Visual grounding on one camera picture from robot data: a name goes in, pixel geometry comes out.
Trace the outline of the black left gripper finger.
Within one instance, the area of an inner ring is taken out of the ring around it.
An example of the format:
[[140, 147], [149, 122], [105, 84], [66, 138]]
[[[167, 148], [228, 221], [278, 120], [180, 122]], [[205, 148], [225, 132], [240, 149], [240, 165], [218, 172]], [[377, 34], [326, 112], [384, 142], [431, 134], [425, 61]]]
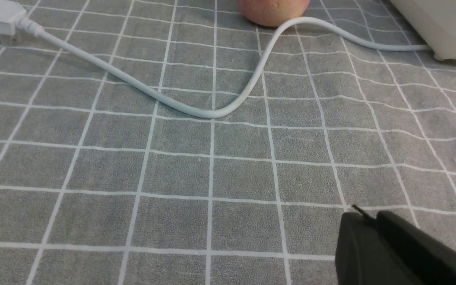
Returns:
[[340, 285], [456, 285], [456, 251], [393, 212], [353, 208], [340, 220]]

